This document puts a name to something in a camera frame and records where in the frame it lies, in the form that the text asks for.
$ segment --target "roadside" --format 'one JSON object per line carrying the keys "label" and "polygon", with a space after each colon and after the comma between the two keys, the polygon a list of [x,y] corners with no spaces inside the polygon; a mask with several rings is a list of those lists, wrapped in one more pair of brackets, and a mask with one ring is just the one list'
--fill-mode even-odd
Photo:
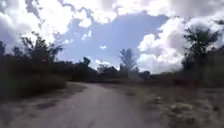
{"label": "roadside", "polygon": [[170,128],[223,128],[224,90],[181,87],[112,86],[130,97],[146,122],[157,119]]}

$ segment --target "shrub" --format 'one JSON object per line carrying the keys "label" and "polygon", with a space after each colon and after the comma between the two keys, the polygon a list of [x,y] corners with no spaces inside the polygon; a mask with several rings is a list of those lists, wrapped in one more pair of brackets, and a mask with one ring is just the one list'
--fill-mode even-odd
{"label": "shrub", "polygon": [[35,74],[20,78],[15,85],[21,98],[29,98],[65,87],[65,79],[58,75]]}
{"label": "shrub", "polygon": [[224,57],[219,56],[215,58],[211,66],[206,66],[203,72],[203,83],[212,87],[223,87],[224,81]]}

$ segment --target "white cloud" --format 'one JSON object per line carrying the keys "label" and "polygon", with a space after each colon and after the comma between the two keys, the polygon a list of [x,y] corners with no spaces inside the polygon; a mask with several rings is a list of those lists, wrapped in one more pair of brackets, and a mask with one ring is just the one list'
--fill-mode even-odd
{"label": "white cloud", "polygon": [[180,68],[184,56],[183,20],[169,19],[159,30],[158,39],[153,34],[146,35],[138,47],[141,52],[138,65],[152,73]]}
{"label": "white cloud", "polygon": [[73,41],[74,41],[73,39],[70,39],[70,40],[66,39],[62,44],[70,44]]}
{"label": "white cloud", "polygon": [[79,26],[80,26],[80,27],[83,27],[83,28],[88,28],[91,24],[92,24],[91,19],[86,18],[86,19],[83,19],[83,20],[79,23]]}
{"label": "white cloud", "polygon": [[100,61],[100,60],[98,60],[98,59],[95,59],[95,63],[98,64],[98,65],[100,65],[100,64],[110,65],[109,62],[106,62],[106,61]]}
{"label": "white cloud", "polygon": [[1,1],[0,39],[5,43],[18,42],[18,34],[38,30],[39,23],[35,15],[27,12],[25,1]]}
{"label": "white cloud", "polygon": [[87,34],[84,34],[84,35],[82,36],[82,40],[84,41],[84,40],[90,38],[91,36],[92,36],[92,31],[89,31]]}
{"label": "white cloud", "polygon": [[106,48],[107,48],[106,45],[104,45],[104,46],[100,45],[100,49],[105,50]]}

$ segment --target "gravel path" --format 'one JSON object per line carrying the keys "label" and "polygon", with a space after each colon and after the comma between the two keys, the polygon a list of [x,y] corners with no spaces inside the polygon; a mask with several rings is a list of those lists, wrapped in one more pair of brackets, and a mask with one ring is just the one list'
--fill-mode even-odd
{"label": "gravel path", "polygon": [[9,128],[146,128],[137,109],[115,90],[94,84],[57,105],[18,116]]}

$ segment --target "blue sky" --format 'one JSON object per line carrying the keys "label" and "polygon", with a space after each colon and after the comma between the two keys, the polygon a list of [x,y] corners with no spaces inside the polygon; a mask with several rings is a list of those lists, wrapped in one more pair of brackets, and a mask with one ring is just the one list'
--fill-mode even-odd
{"label": "blue sky", "polygon": [[220,30],[223,0],[1,0],[0,39],[7,46],[20,35],[38,32],[63,45],[60,60],[118,67],[121,49],[131,48],[141,70],[151,73],[181,68],[184,30],[204,25]]}
{"label": "blue sky", "polygon": [[[118,66],[119,52],[123,48],[131,48],[138,57],[137,47],[144,35],[158,33],[157,29],[167,19],[165,16],[153,17],[142,12],[120,16],[108,24],[93,23],[89,29],[78,29],[79,34],[92,31],[91,37],[86,40],[74,34],[73,30],[77,30],[77,21],[74,21],[76,23],[71,24],[70,30],[63,35],[73,41],[63,45],[64,51],[59,55],[59,59],[77,62],[83,56],[88,56],[92,61],[98,59]],[[100,46],[106,46],[106,49],[100,49]]]}

